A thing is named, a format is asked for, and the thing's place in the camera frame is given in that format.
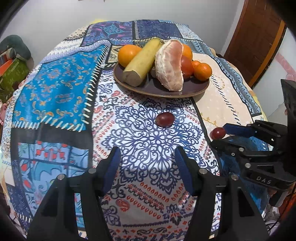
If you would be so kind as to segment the long yellow-green banana piece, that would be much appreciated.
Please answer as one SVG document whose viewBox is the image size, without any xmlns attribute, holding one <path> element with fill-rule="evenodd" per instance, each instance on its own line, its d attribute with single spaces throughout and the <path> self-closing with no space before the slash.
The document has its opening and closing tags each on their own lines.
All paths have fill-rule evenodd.
<svg viewBox="0 0 296 241">
<path fill-rule="evenodd" d="M 154 64 L 156 53 L 163 44 L 163 40 L 159 38 L 149 40 L 124 69 L 123 82 L 133 87 L 141 85 Z"/>
</svg>

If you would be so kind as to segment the medium orange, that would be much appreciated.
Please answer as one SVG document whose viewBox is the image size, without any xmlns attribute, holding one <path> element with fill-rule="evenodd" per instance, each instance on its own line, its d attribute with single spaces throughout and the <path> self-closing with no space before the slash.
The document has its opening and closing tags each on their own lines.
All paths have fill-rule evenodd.
<svg viewBox="0 0 296 241">
<path fill-rule="evenodd" d="M 118 52 L 118 63 L 126 67 L 141 50 L 136 45 L 124 45 Z"/>
</svg>

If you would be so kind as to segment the grey-green stuffed cushion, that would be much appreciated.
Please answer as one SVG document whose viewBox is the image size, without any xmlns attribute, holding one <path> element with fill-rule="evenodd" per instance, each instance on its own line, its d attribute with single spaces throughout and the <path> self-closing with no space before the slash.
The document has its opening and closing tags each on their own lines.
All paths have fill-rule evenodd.
<svg viewBox="0 0 296 241">
<path fill-rule="evenodd" d="M 9 35 L 1 41 L 1 55 L 6 55 L 7 59 L 19 58 L 28 61 L 31 52 L 18 35 Z"/>
</svg>

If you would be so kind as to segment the dark red grape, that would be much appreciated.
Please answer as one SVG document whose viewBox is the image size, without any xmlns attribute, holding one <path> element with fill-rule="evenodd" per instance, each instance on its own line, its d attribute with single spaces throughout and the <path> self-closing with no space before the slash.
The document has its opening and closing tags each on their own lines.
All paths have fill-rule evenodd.
<svg viewBox="0 0 296 241">
<path fill-rule="evenodd" d="M 175 116 L 170 112 L 166 112 L 157 115 L 155 123 L 160 127 L 166 128 L 171 126 L 174 123 L 174 121 Z"/>
<path fill-rule="evenodd" d="M 210 138 L 213 140 L 222 139 L 225 135 L 226 130 L 223 127 L 216 127 L 210 132 Z"/>
</svg>

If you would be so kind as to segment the green storage box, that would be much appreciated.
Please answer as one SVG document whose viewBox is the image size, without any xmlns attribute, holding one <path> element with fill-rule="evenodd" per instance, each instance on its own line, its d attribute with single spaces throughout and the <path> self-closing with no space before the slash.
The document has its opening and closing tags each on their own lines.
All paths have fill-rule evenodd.
<svg viewBox="0 0 296 241">
<path fill-rule="evenodd" d="M 8 101 L 28 74 L 29 68 L 24 61 L 16 58 L 10 62 L 8 68 L 1 74 L 1 102 Z"/>
</svg>

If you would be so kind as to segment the large orange with Dole sticker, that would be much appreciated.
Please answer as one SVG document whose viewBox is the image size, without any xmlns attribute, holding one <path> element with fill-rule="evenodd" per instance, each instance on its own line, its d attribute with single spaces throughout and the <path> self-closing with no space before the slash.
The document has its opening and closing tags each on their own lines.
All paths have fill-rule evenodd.
<svg viewBox="0 0 296 241">
<path fill-rule="evenodd" d="M 192 50 L 191 48 L 186 45 L 186 44 L 183 44 L 183 56 L 187 57 L 190 61 L 192 61 L 193 59 L 193 53 L 192 53 Z"/>
</svg>

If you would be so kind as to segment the blue patchwork patterned cloth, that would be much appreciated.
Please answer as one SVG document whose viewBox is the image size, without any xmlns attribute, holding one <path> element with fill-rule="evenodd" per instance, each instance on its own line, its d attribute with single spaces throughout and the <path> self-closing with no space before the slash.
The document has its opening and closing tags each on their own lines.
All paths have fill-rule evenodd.
<svg viewBox="0 0 296 241">
<path fill-rule="evenodd" d="M 213 74 L 204 96 L 155 98 L 129 91 L 113 75 L 119 49 L 151 38 L 176 39 Z M 174 123 L 155 123 L 170 112 Z M 11 218 L 26 235 L 54 179 L 84 171 L 112 147 L 121 164 L 102 211 L 116 240 L 182 240 L 193 214 L 175 164 L 182 146 L 215 175 L 220 160 L 209 133 L 225 123 L 265 120 L 254 92 L 233 65 L 217 57 L 187 25 L 161 20 L 107 21 L 78 29 L 27 76 L 8 103 L 1 139 L 1 185 Z"/>
</svg>

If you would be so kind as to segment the wooden door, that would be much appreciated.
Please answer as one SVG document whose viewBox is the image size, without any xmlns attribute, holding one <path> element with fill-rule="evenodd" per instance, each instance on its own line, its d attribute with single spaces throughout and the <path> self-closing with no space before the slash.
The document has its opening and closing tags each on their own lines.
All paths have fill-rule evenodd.
<svg viewBox="0 0 296 241">
<path fill-rule="evenodd" d="M 244 1 L 224 58 L 234 64 L 253 88 L 271 64 L 286 25 L 269 1 Z"/>
</svg>

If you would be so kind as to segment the small mandarin orange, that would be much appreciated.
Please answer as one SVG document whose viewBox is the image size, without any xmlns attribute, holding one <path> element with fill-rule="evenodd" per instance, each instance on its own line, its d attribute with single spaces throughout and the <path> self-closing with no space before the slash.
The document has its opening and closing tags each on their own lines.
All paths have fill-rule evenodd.
<svg viewBox="0 0 296 241">
<path fill-rule="evenodd" d="M 207 63 L 200 63 L 194 68 L 194 76 L 200 81 L 208 80 L 212 75 L 212 68 Z"/>
</svg>

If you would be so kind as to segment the peeled pomelo segment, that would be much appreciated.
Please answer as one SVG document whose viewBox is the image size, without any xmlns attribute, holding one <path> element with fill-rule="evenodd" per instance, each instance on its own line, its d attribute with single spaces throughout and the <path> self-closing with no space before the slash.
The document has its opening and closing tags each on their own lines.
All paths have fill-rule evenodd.
<svg viewBox="0 0 296 241">
<path fill-rule="evenodd" d="M 156 78 L 169 91 L 181 91 L 184 77 L 182 74 L 183 45 L 179 40 L 168 40 L 155 56 Z"/>
</svg>

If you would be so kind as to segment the purple ceramic plate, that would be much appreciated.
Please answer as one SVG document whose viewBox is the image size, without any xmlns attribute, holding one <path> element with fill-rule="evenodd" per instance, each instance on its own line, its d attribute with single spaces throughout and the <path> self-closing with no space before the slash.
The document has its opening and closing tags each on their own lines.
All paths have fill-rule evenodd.
<svg viewBox="0 0 296 241">
<path fill-rule="evenodd" d="M 122 87 L 134 91 L 142 95 L 163 98 L 186 98 L 193 97 L 205 92 L 208 88 L 210 80 L 200 81 L 195 77 L 187 79 L 183 83 L 182 91 L 169 91 L 167 90 L 157 78 L 154 78 L 150 73 L 147 75 L 146 80 L 138 87 L 128 85 L 123 81 L 124 68 L 120 64 L 116 64 L 113 69 L 113 75 L 116 82 Z"/>
</svg>

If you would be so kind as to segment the red tomato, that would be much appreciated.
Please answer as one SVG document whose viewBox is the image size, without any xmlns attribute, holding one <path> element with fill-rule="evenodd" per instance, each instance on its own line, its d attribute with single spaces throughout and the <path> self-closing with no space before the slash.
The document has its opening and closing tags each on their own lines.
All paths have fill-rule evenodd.
<svg viewBox="0 0 296 241">
<path fill-rule="evenodd" d="M 192 66 L 191 60 L 186 56 L 182 56 L 181 58 L 181 70 L 183 74 L 184 80 L 190 78 L 194 73 L 194 68 Z"/>
</svg>

